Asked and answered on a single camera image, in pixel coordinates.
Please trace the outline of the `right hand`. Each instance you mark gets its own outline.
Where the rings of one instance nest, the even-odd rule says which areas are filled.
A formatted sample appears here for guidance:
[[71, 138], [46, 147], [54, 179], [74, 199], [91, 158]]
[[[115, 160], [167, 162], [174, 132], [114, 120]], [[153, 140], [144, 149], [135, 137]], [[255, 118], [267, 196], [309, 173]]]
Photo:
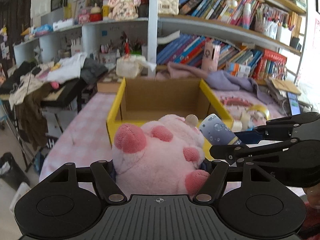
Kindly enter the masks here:
[[304, 188], [303, 189], [308, 202], [310, 204], [311, 207], [313, 207], [314, 209], [318, 209], [320, 208], [320, 185], [316, 185], [313, 187], [309, 187], [309, 188]]

